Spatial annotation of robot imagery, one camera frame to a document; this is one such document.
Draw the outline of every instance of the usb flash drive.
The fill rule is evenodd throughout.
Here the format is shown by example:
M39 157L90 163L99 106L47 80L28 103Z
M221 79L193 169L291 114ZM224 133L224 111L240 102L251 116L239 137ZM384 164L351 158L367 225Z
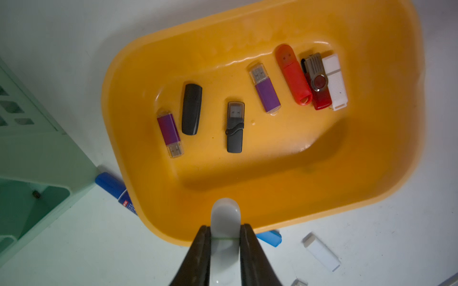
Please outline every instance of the usb flash drive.
M323 58L323 66L328 79L327 88L333 104L330 106L334 111L347 106L348 97L345 90L344 78L340 71L339 57L332 54Z
M250 75L264 110L267 113L275 114L280 109L281 105L264 65L255 65L250 70Z
M226 135L228 137L227 149L229 153L242 152L244 116L244 103L238 101L231 101L228 103Z
M283 44L277 48L275 57L296 103L299 105L309 104L312 101L312 91L293 49L289 45Z
M169 151L170 158L176 158L183 154L180 135L175 125L175 120L171 113L158 117L159 128L161 129L162 137Z
M329 90L327 89L327 76L324 71L320 53L313 54L301 60L305 78L310 84L313 93L313 106L315 110L326 108L332 104Z

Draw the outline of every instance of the blue marker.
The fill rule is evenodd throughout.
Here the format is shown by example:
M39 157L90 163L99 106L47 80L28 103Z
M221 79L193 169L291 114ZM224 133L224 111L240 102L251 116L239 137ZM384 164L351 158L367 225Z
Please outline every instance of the blue marker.
M137 214L134 205L132 204L131 197L129 196L123 182L119 181L107 172L104 172L95 178L95 183L117 198L118 202L125 206L128 210Z

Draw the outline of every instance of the orange plastic tray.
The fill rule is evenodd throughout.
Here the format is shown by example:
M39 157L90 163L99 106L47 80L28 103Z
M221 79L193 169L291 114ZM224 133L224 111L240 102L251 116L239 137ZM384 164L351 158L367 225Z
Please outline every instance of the orange plastic tray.
M337 53L349 96L337 112L294 102L273 54ZM246 70L262 62L282 104L266 114ZM223 197L258 232L392 194L423 142L424 54L406 0L263 1L135 40L102 93L106 128L139 217L189 245ZM203 87L199 131L181 133L186 83ZM227 103L245 103L243 152L226 151ZM173 113L184 155L170 159L156 120Z

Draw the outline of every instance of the purple usb flash drive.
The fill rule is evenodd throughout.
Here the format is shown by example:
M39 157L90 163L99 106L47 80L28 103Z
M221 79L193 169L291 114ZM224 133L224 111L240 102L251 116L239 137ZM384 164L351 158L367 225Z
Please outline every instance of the purple usb flash drive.
M175 125L175 120L171 113L158 117L159 128L161 129L162 137L169 151L170 158L176 158L183 154L180 135Z
M272 82L263 64L257 64L250 70L251 78L267 113L275 114L281 107Z

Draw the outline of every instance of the red usb flash drive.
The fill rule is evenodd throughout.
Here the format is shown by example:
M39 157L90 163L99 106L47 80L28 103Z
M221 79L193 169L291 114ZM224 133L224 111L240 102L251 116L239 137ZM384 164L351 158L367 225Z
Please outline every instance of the red usb flash drive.
M277 58L278 65L289 86L289 90L293 94L294 100L300 105L309 104L312 101L312 91L300 68L293 49L283 44L277 47L275 57Z
M304 69L305 77L312 88L315 110L330 106L333 102L327 88L327 76L320 53L302 59L300 63Z

